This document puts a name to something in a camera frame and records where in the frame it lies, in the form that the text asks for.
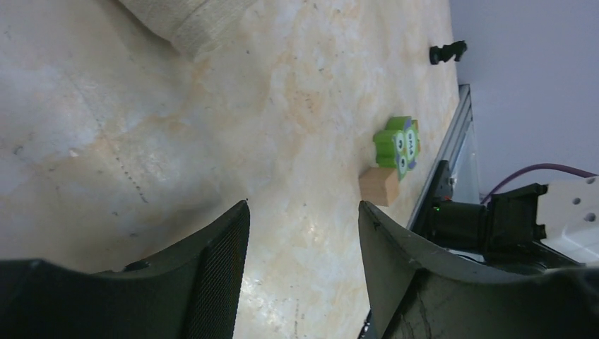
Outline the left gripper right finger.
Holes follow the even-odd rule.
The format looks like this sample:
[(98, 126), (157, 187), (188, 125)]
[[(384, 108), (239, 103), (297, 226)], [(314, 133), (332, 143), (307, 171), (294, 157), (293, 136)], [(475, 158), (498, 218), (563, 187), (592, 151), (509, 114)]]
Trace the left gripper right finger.
[(372, 203), (358, 229), (379, 338), (597, 338), (598, 270), (510, 273), (461, 258)]

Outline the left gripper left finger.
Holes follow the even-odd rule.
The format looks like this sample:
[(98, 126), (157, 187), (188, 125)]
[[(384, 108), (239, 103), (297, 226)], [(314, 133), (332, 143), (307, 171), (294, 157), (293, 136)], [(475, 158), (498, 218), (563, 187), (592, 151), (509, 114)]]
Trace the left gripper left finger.
[(1, 262), (2, 338), (231, 338), (250, 209), (121, 271), (82, 273), (42, 259)]

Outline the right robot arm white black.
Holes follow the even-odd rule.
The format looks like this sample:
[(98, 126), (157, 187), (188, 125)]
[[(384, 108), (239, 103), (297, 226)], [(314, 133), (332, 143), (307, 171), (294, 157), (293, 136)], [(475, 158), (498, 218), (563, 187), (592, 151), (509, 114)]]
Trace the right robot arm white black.
[(597, 268), (598, 177), (530, 184), (486, 205), (433, 198), (422, 235), (513, 273)]

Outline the beige cloth napkin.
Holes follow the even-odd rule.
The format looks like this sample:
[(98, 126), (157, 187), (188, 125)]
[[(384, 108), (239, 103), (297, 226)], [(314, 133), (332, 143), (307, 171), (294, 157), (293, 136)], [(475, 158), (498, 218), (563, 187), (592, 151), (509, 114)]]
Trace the beige cloth napkin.
[(252, 0), (122, 0), (151, 32), (196, 61), (225, 44)]

